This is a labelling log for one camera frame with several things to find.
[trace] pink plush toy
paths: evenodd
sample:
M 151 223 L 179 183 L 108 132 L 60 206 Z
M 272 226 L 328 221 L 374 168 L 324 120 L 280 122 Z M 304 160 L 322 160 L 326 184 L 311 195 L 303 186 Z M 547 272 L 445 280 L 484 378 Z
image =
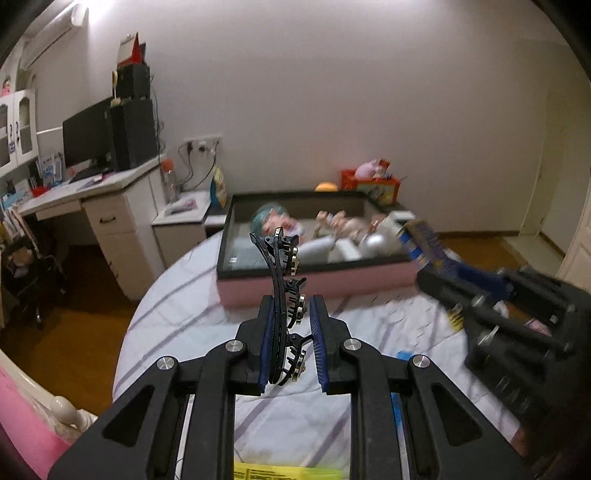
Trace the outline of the pink plush toy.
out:
M 376 175 L 384 176 L 384 168 L 379 164 L 379 160 L 374 158 L 363 165 L 360 165 L 357 170 L 355 170 L 355 179 L 357 180 L 371 180 L 374 178 L 378 178 Z

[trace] wall outlet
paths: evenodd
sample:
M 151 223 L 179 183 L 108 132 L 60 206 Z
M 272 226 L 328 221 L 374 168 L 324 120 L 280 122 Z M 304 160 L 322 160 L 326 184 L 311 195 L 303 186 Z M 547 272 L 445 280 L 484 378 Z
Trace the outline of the wall outlet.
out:
M 193 150 L 199 150 L 199 147 L 205 147 L 206 150 L 211 150 L 215 147 L 216 142 L 222 142 L 222 134 L 219 135 L 201 135 L 200 137 L 186 138 L 184 144 L 193 143 Z

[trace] computer monitor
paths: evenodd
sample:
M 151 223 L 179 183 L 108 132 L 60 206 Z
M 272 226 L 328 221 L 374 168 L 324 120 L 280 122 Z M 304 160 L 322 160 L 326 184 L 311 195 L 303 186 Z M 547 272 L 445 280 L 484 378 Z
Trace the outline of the computer monitor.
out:
M 85 160 L 93 160 L 97 165 L 105 167 L 110 163 L 110 107 L 111 98 L 106 98 L 64 121 L 62 136 L 66 167 Z

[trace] black speaker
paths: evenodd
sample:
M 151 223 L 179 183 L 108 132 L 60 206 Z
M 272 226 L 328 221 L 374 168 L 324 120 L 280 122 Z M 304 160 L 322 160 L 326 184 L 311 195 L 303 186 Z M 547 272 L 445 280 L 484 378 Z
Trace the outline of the black speaker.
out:
M 129 170 L 158 155 L 152 100 L 131 99 L 111 107 L 109 138 L 115 171 Z
M 142 63 L 132 63 L 117 70 L 118 98 L 149 98 L 150 67 Z

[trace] white desk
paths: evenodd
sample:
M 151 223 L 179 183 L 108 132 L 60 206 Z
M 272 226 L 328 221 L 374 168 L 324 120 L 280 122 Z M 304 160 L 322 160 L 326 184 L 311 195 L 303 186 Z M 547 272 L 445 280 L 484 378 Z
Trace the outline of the white desk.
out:
M 59 185 L 18 211 L 45 220 L 84 210 L 121 290 L 129 299 L 141 300 L 164 272 L 152 230 L 165 204 L 158 158 L 85 187 L 91 180 Z
M 157 166 L 158 157 L 148 160 L 137 168 L 113 173 L 101 183 L 87 188 L 83 187 L 90 181 L 90 178 L 78 180 L 73 183 L 63 183 L 52 188 L 49 192 L 45 192 L 43 195 L 21 204 L 18 207 L 18 213 L 20 213 L 21 216 L 36 213 L 38 220 L 44 220 L 81 210 L 81 200 L 123 190 Z

